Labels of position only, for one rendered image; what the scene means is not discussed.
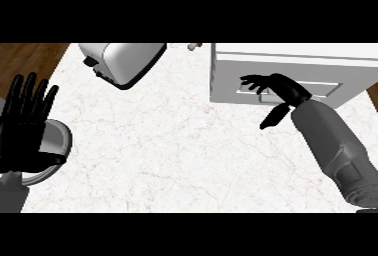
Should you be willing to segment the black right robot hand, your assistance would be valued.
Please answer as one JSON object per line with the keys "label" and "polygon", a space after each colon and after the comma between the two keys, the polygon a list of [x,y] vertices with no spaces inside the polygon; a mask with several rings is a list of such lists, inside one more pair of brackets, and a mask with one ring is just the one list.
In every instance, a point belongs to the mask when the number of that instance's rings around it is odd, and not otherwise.
{"label": "black right robot hand", "polygon": [[269,76],[245,75],[241,80],[241,84],[248,85],[248,90],[257,89],[257,94],[262,94],[265,89],[270,89],[284,100],[260,123],[260,129],[275,127],[290,113],[290,107],[299,107],[312,98],[312,93],[291,78],[279,73]]}

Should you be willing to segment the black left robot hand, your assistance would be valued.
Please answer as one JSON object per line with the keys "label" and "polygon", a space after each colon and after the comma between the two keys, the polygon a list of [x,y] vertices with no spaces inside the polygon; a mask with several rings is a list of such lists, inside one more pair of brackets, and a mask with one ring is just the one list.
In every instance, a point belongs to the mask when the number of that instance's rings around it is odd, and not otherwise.
{"label": "black left robot hand", "polygon": [[49,80],[37,81],[37,74],[17,75],[0,114],[0,173],[40,173],[67,162],[67,157],[42,152],[46,120],[59,86],[48,90]]}

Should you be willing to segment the white drawer front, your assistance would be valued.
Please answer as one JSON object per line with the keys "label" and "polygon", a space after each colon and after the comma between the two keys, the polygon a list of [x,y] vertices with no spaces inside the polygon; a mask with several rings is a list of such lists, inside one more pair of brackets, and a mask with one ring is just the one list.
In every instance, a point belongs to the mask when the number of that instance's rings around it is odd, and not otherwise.
{"label": "white drawer front", "polygon": [[242,84],[237,90],[238,93],[257,95],[262,94],[284,96],[290,93],[294,95],[312,95],[325,98],[341,86],[341,83],[316,82],[316,81],[294,81],[279,82],[276,79],[265,78],[250,84]]}

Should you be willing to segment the white drawer cabinet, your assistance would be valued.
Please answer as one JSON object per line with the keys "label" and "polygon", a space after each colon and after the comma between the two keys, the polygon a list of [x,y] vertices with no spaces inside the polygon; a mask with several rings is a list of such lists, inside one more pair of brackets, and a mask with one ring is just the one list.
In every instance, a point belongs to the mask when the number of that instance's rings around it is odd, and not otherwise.
{"label": "white drawer cabinet", "polygon": [[378,83],[378,43],[214,43],[210,100],[279,104],[272,90],[241,84],[242,76],[273,73],[296,80],[313,98],[337,108]]}

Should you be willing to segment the silver metal cup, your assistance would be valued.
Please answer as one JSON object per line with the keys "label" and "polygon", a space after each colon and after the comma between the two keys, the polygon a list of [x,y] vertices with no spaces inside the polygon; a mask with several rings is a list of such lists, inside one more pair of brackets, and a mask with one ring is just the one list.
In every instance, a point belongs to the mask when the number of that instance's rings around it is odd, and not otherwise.
{"label": "silver metal cup", "polygon": [[[46,121],[46,129],[40,146],[42,152],[49,152],[68,156],[73,147],[73,133],[68,126],[58,120]],[[61,165],[50,166],[42,173],[25,174],[22,185],[31,186],[42,183],[61,169]]]}

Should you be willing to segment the silver toaster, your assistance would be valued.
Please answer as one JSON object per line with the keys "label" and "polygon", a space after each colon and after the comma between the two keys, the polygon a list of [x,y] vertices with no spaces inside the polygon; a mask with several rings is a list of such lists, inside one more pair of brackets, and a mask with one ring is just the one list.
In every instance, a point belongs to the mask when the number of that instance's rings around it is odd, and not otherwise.
{"label": "silver toaster", "polygon": [[166,43],[80,43],[84,65],[120,90],[144,78],[166,50]]}

